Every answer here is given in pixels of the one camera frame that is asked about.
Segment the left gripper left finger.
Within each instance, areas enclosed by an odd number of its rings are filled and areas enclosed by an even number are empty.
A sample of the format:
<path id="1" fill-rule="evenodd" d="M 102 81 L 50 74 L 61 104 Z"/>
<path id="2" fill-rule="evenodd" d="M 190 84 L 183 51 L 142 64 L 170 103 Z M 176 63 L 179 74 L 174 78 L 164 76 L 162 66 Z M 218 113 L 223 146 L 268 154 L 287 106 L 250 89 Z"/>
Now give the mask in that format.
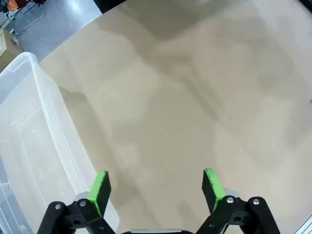
<path id="1" fill-rule="evenodd" d="M 115 231 L 104 219 L 111 193 L 107 171 L 99 172 L 87 198 L 65 205 L 51 202 L 39 226 L 39 234 L 74 234 L 77 229 L 86 229 L 89 234 L 114 234 Z"/>

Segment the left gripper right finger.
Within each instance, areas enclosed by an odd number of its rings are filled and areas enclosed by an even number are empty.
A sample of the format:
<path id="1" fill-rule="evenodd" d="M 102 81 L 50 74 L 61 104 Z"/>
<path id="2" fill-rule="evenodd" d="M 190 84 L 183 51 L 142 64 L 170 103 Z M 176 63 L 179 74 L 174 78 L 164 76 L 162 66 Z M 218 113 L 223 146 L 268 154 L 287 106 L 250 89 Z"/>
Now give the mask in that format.
<path id="1" fill-rule="evenodd" d="M 229 226 L 238 226 L 244 234 L 280 233 L 264 198 L 255 196 L 244 201 L 226 195 L 211 168 L 203 170 L 202 190 L 210 215 L 198 229 L 198 234 L 223 234 Z"/>

